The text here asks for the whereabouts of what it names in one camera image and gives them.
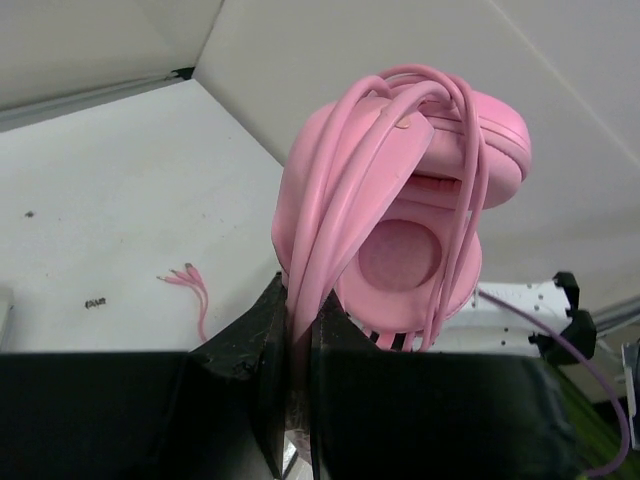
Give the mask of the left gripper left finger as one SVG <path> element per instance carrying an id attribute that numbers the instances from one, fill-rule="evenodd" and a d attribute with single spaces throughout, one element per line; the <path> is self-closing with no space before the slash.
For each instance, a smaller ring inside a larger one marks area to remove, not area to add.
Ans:
<path id="1" fill-rule="evenodd" d="M 283 475 L 286 290 L 276 273 L 256 302 L 194 350 L 190 413 L 200 478 Z"/>

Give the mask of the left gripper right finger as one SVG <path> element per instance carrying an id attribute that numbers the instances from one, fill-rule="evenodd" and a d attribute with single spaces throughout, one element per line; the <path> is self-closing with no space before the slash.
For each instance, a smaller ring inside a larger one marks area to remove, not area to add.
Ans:
<path id="1" fill-rule="evenodd" d="M 377 377 L 382 352 L 335 293 L 312 325 L 311 450 L 316 479 L 385 479 L 389 389 Z"/>

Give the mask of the pink headphones with cable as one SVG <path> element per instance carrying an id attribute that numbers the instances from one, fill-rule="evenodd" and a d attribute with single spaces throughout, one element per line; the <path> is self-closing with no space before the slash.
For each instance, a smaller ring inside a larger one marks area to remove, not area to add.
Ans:
<path id="1" fill-rule="evenodd" d="M 381 347 L 429 349 L 471 298 L 481 214 L 532 162 L 512 107 L 435 68 L 398 65 L 354 83 L 300 129 L 271 238 L 302 344 L 330 294 Z"/>

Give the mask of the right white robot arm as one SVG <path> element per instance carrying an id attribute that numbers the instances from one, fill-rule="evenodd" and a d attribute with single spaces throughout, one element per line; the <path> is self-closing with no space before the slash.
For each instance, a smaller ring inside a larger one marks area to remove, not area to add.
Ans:
<path id="1" fill-rule="evenodd" d="M 446 320 L 432 350 L 541 357 L 553 365 L 578 360 L 554 339 L 559 335 L 586 359 L 596 346 L 590 313 L 579 307 L 575 277 L 560 272 L 541 283 L 481 282 L 469 301 Z"/>

